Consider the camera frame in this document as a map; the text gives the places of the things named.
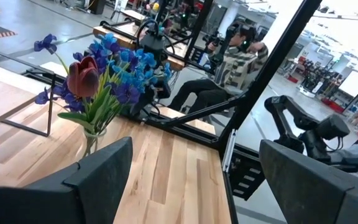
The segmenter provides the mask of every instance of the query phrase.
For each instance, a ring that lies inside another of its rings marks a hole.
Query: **whiteboard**
[[[358,72],[351,72],[339,86],[339,89],[353,97],[356,97],[358,94]]]

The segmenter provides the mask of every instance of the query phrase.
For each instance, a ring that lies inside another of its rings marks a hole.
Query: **floor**
[[[74,61],[72,53],[83,51],[94,39],[91,34],[92,27],[97,26],[101,20],[108,20],[112,13],[107,7],[100,16],[71,11],[53,3],[53,0],[0,0],[0,10],[0,26],[17,33],[12,37],[0,38],[0,51],[35,65],[50,61],[58,62],[58,59],[48,52],[34,52],[32,50],[34,41],[42,40],[49,33],[56,35],[58,53],[66,63],[71,63]],[[114,20],[122,20],[122,18],[116,17]],[[200,39],[201,37],[197,44],[202,46],[204,43]],[[0,57],[0,67],[13,72],[23,72],[28,68],[3,57]],[[185,68],[180,72],[172,96],[175,96],[182,83],[202,76],[205,74],[199,70]],[[264,100],[271,96],[290,95],[317,119],[323,119],[333,113],[317,100],[299,93],[295,86],[282,76],[275,75],[250,116],[243,122],[239,130],[239,138],[236,139],[237,143],[258,150],[261,139],[278,138],[273,118],[264,108]],[[194,96],[189,97],[186,104],[190,105],[194,98]],[[162,103],[169,104],[170,100],[163,100]],[[221,125],[214,123],[219,134],[229,118],[218,114],[215,114],[214,118],[221,123]],[[293,123],[291,127],[295,134],[301,133]],[[352,132],[344,139],[344,147],[351,146],[357,138],[358,135]],[[335,147],[336,142],[329,142],[329,145]],[[286,223],[266,182],[247,202],[235,198],[235,203],[240,223]]]

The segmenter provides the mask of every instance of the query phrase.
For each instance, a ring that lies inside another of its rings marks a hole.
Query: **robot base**
[[[308,96],[310,98],[314,98],[316,96],[316,94],[310,92],[309,90],[307,90],[306,88],[304,88],[303,86],[299,85],[298,86],[299,91],[304,94],[305,96]]]

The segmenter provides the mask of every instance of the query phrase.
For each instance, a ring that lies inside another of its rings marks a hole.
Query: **striped sweater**
[[[258,74],[268,58],[265,46],[257,55],[244,52],[224,54],[224,61],[214,79],[215,84],[230,95],[236,95],[238,90],[246,90]]]

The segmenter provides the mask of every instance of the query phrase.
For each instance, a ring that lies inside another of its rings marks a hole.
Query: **glass vase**
[[[91,134],[84,129],[83,142],[80,149],[82,158],[101,149],[101,143],[106,133],[107,133],[107,129],[104,129],[100,134],[96,134],[96,135]]]

